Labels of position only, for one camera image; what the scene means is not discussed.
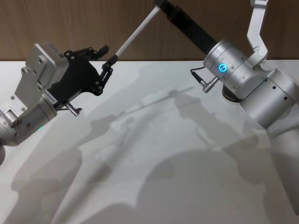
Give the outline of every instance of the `wooden wall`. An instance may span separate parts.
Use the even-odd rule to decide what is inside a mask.
[[[217,41],[248,55],[249,0],[171,0]],[[112,55],[154,7],[153,0],[0,0],[0,60],[26,59],[35,42],[61,52],[107,44]],[[262,37],[269,58],[299,59],[299,0],[270,0]],[[160,12],[122,60],[198,60],[204,54]]]

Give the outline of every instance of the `white stick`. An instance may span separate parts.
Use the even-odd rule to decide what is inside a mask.
[[[127,39],[127,41],[122,45],[122,47],[116,52],[119,57],[123,51],[128,47],[128,45],[137,37],[137,35],[145,28],[145,26],[155,17],[159,12],[160,8],[156,6],[150,14],[145,18],[145,20],[140,24],[140,26],[135,30],[135,32]]]

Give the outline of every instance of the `robotic arm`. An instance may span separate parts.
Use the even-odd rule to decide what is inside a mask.
[[[208,93],[221,81],[224,97],[240,102],[247,115],[267,130],[274,164],[299,215],[299,84],[281,70],[260,67],[268,53],[260,36],[268,0],[251,1],[254,10],[248,40],[254,54],[249,58],[229,41],[214,41],[179,7],[167,0],[155,0],[155,3],[206,54],[203,64],[215,77],[208,83],[196,77],[203,91]],[[290,115],[282,118],[290,110]]]
[[[3,146],[21,144],[64,106],[78,116],[81,108],[73,107],[71,101],[79,94],[103,93],[118,57],[114,55],[103,64],[100,75],[89,61],[98,60],[108,51],[104,46],[99,51],[87,48],[61,54],[50,42],[34,45],[15,94],[0,106],[0,164],[5,157]]]

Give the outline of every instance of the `blue led ring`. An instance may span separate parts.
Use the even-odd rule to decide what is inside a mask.
[[[228,66],[226,64],[220,64],[219,65],[219,71],[224,73],[228,70]]]

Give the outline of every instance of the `white table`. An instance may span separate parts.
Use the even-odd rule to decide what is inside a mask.
[[[270,61],[297,74],[299,61]],[[0,63],[0,102],[24,62]],[[102,63],[94,63],[101,71]],[[104,94],[81,94],[0,167],[0,223],[297,224],[268,153],[202,62],[120,62]],[[207,70],[199,71],[206,80]]]

